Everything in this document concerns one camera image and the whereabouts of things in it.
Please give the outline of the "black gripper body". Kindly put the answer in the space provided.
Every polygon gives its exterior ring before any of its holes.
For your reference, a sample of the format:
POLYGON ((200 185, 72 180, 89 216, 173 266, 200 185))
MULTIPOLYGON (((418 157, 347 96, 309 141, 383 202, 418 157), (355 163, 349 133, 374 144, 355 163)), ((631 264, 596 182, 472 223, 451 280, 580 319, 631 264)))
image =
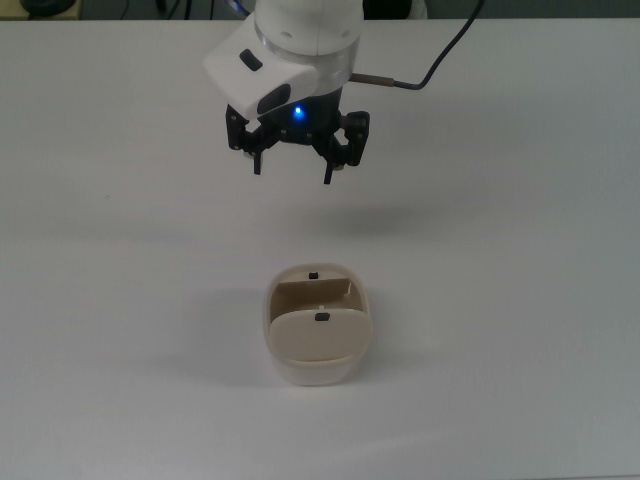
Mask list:
POLYGON ((340 126, 342 93, 339 88, 289 103, 259 116, 258 122, 267 132, 274 131, 279 142, 311 145, 318 135, 333 135, 340 126))

